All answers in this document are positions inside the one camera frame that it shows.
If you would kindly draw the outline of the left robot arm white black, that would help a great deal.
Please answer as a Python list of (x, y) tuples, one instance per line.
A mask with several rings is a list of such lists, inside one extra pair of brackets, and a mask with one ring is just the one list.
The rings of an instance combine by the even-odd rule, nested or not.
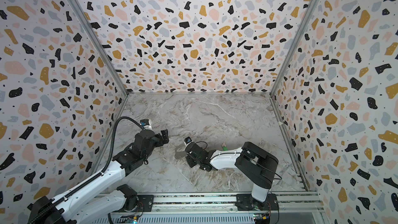
[(88, 224), (110, 213), (126, 208), (133, 210), (140, 206), (136, 191), (122, 185), (99, 200), (94, 198), (107, 187), (122, 180), (143, 164), (153, 150), (169, 143), (168, 130), (159, 134), (152, 130), (141, 130), (135, 140), (123, 151), (111, 158), (94, 175), (72, 189), (53, 198), (41, 197), (31, 209), (30, 224)]

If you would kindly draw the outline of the green key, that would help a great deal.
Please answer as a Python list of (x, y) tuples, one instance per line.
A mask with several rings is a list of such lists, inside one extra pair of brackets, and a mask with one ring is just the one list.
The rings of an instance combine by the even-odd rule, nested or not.
[(228, 150), (226, 144), (222, 144), (221, 146), (222, 146), (222, 149), (223, 149), (224, 151), (227, 151), (227, 150)]

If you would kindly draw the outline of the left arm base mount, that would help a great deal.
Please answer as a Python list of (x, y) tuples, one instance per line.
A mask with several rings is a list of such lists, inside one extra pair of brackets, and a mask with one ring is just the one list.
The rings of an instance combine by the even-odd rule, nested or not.
[(128, 197), (119, 212), (140, 214), (151, 212), (154, 203), (154, 195), (137, 195)]

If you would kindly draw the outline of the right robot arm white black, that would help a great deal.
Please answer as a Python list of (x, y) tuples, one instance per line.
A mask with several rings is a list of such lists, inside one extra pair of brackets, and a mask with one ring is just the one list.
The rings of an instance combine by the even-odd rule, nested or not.
[(251, 142), (245, 142), (240, 148), (226, 151), (207, 151), (189, 137), (184, 140), (184, 144), (189, 167), (198, 165), (206, 172), (238, 169), (254, 184), (252, 198), (261, 203), (266, 201), (277, 176), (279, 160), (274, 155)]

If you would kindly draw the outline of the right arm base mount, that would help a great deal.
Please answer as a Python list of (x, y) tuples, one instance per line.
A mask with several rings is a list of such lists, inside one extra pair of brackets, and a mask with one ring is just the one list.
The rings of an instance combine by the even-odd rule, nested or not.
[(235, 206), (239, 211), (277, 211), (279, 203), (276, 195), (268, 194), (264, 202), (254, 199), (251, 194), (236, 195)]

